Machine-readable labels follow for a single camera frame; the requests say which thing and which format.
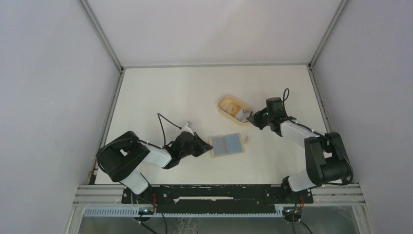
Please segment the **right circuit board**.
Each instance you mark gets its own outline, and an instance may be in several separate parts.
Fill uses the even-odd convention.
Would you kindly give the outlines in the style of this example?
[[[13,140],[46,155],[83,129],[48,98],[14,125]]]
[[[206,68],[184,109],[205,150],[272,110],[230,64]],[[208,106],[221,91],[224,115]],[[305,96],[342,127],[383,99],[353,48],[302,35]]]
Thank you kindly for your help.
[[[283,214],[285,216],[302,216],[303,210],[302,209],[294,209],[294,208],[289,208],[289,209],[284,209]]]

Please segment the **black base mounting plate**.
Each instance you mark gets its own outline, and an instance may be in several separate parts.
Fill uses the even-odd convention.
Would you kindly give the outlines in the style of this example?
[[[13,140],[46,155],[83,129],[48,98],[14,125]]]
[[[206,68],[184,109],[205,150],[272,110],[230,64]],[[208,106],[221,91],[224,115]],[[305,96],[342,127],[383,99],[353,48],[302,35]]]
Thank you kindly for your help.
[[[311,190],[288,193],[278,184],[152,185],[140,195],[129,188],[123,192],[122,204],[156,206],[161,212],[268,212],[314,202]]]

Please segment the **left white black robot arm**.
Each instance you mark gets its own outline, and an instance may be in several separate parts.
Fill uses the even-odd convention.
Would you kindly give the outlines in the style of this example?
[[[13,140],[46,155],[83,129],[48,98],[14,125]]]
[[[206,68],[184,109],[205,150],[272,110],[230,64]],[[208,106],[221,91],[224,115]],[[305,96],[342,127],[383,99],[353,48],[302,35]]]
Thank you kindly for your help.
[[[159,147],[141,140],[133,131],[127,131],[96,153],[97,164],[111,181],[119,182],[133,192],[140,203],[151,200],[152,190],[145,177],[136,171],[139,164],[150,163],[171,169],[187,157],[199,157],[213,146],[203,141],[197,133],[182,131],[174,141]]]

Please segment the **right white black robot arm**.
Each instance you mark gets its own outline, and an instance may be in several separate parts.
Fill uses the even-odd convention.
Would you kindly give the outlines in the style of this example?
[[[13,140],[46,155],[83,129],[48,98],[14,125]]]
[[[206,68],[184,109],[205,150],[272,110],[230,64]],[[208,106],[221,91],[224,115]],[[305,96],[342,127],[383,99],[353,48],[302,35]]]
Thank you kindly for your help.
[[[247,118],[255,127],[269,127],[278,136],[289,139],[304,149],[305,169],[282,180],[282,198],[293,203],[301,191],[325,184],[344,186],[352,183],[354,171],[342,138],[337,132],[322,134],[304,124],[285,110],[284,100],[272,97],[266,107]]]

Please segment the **aluminium front frame rail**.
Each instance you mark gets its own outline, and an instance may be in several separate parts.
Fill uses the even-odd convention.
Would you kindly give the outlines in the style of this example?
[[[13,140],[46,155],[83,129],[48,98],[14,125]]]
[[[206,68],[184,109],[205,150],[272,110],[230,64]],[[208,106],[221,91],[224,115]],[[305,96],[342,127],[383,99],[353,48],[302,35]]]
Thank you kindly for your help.
[[[123,185],[80,185],[73,206],[121,206]],[[366,205],[358,184],[348,186],[325,185],[312,189],[314,203],[310,206],[364,206]]]

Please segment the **left green circuit board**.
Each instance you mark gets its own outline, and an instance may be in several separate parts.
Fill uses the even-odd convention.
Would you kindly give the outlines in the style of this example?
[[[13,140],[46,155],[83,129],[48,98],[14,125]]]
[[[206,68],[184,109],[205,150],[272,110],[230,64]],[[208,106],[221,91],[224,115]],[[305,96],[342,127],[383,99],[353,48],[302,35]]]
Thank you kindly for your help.
[[[153,208],[142,208],[139,209],[138,215],[143,216],[143,215],[153,215],[155,213],[155,210]]]

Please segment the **beige oval plastic tray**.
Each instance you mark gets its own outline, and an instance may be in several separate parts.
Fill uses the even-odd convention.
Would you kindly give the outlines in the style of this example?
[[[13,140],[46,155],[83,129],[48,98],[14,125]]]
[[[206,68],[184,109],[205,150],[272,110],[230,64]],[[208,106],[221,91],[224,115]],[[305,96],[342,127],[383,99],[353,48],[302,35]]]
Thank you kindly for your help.
[[[249,124],[247,117],[252,113],[249,105],[234,96],[222,97],[218,102],[218,110],[223,116],[241,126]]]

